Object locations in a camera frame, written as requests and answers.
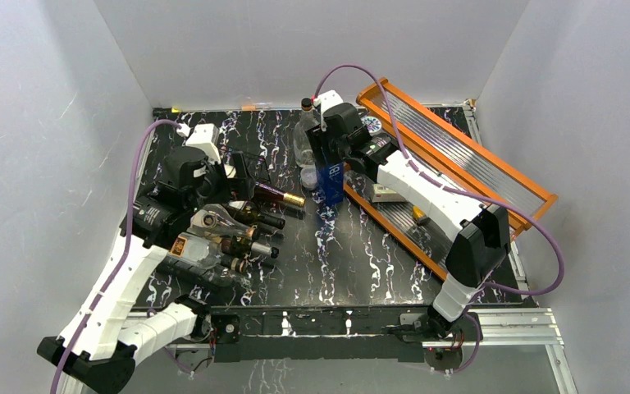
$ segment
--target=table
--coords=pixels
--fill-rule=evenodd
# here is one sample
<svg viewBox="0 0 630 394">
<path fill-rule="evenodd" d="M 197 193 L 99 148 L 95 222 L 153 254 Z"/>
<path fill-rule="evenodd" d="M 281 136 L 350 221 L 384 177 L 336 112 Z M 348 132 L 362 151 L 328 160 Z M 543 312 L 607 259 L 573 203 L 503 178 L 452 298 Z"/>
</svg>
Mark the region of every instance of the table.
<svg viewBox="0 0 630 394">
<path fill-rule="evenodd" d="M 431 108 L 469 135 L 461 107 Z M 263 156 L 275 186 L 306 195 L 302 220 L 282 208 L 272 214 L 286 218 L 282 236 L 268 236 L 280 248 L 278 259 L 256 259 L 248 270 L 249 288 L 209 291 L 176 277 L 154 273 L 137 299 L 136 309 L 159 309 L 180 294 L 190 293 L 212 306 L 332 305 L 429 305 L 441 281 L 409 254 L 381 226 L 348 199 L 334 208 L 323 204 L 317 193 L 303 190 L 292 152 L 291 131 L 300 110 L 173 112 L 156 109 L 157 119 L 171 119 L 190 128 L 213 123 L 220 129 L 219 149 L 224 146 Z M 162 173 L 162 158 L 184 139 L 171 127 L 156 130 L 150 145 L 141 184 Z M 492 275 L 492 281 L 516 286 L 508 263 Z M 497 291 L 478 301 L 519 304 L 521 298 Z"/>
</svg>

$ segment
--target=orange label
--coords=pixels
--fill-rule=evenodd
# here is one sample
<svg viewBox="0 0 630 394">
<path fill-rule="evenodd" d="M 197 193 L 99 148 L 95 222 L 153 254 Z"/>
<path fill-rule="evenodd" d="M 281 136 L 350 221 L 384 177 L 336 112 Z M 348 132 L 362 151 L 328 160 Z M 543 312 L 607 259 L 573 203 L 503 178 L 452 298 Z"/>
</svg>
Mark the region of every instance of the orange label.
<svg viewBox="0 0 630 394">
<path fill-rule="evenodd" d="M 185 251 L 185 244 L 187 243 L 187 239 L 181 236 L 178 236 L 175 240 L 175 243 L 172 244 L 172 248 L 170 249 L 170 254 L 174 254 L 177 257 L 182 257 L 182 252 Z"/>
</svg>

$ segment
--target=white wall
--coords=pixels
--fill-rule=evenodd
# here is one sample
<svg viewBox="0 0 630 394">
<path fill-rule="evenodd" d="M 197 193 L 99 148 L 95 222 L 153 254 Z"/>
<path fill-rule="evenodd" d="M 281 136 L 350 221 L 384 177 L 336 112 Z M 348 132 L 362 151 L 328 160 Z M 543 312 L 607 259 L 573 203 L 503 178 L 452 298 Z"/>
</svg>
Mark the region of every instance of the white wall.
<svg viewBox="0 0 630 394">
<path fill-rule="evenodd" d="M 0 1 L 0 393 L 48 392 L 35 350 L 105 263 L 150 117 L 92 0 Z"/>
<path fill-rule="evenodd" d="M 353 62 L 422 103 L 476 98 L 527 0 L 95 0 L 153 106 L 293 107 Z M 345 99 L 371 81 L 338 71 Z"/>
<path fill-rule="evenodd" d="M 478 101 L 494 152 L 561 197 L 554 308 L 579 392 L 630 392 L 630 2 L 532 0 Z M 531 285 L 555 275 L 534 231 Z"/>
</svg>

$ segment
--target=gray floor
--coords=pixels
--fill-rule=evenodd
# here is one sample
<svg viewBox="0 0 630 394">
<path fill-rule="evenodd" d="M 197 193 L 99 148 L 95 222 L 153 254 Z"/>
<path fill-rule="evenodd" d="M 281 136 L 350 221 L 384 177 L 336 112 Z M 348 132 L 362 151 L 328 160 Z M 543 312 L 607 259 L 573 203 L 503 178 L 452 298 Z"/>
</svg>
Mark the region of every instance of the gray floor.
<svg viewBox="0 0 630 394">
<path fill-rule="evenodd" d="M 136 370 L 123 393 L 558 393 L 544 346 L 483 346 L 450 380 L 395 360 L 259 360 L 214 364 L 194 381 L 164 352 Z"/>
</svg>

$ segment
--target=marble tabletop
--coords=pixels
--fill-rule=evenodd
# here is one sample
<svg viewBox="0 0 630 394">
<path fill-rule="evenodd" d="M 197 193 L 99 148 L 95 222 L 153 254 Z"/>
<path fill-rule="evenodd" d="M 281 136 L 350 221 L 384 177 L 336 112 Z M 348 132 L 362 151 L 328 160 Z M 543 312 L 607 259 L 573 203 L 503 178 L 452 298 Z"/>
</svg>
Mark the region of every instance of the marble tabletop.
<svg viewBox="0 0 630 394">
<path fill-rule="evenodd" d="M 431 110 L 468 134 L 462 108 Z M 220 130 L 219 149 L 227 146 L 264 157 L 272 184 L 305 195 L 307 202 L 301 219 L 281 207 L 271 208 L 272 214 L 286 219 L 280 234 L 266 236 L 266 242 L 278 247 L 281 253 L 277 259 L 253 260 L 247 272 L 250 286 L 211 291 L 172 275 L 154 273 L 135 308 L 162 308 L 186 293 L 213 306 L 429 305 L 435 298 L 441 281 L 356 204 L 345 199 L 334 208 L 328 208 L 319 204 L 322 198 L 317 192 L 302 189 L 291 139 L 299 110 L 172 112 L 157 109 L 154 115 L 190 128 L 213 123 Z M 183 143 L 184 139 L 169 126 L 156 130 L 142 185 L 158 178 L 163 171 L 162 158 Z M 516 286 L 507 263 L 494 271 L 492 280 Z M 517 304 L 521 299 L 493 291 L 479 302 Z"/>
</svg>

